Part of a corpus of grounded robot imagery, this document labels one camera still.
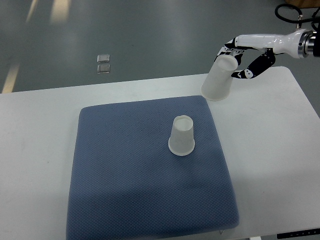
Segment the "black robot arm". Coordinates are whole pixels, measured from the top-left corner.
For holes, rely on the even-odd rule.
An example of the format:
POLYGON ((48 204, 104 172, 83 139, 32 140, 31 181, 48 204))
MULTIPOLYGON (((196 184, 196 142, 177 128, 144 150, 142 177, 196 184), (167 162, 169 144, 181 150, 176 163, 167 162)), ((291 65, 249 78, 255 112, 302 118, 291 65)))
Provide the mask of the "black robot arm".
POLYGON ((313 36, 309 40, 308 50, 314 57, 320 56, 320 31, 314 32, 313 36))

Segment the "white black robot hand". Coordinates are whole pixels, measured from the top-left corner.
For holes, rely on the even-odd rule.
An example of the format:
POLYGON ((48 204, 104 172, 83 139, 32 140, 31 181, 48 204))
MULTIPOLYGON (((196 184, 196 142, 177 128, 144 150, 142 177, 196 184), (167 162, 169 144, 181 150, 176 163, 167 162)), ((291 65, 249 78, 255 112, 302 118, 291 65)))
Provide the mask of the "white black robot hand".
POLYGON ((247 50, 262 52, 246 69, 235 71, 231 76, 237 79, 252 79, 272 67, 277 55, 287 54, 295 59, 312 55, 309 41, 314 35, 312 30, 298 29, 287 35, 281 34, 242 34, 225 43, 217 56, 232 55, 237 64, 247 50))

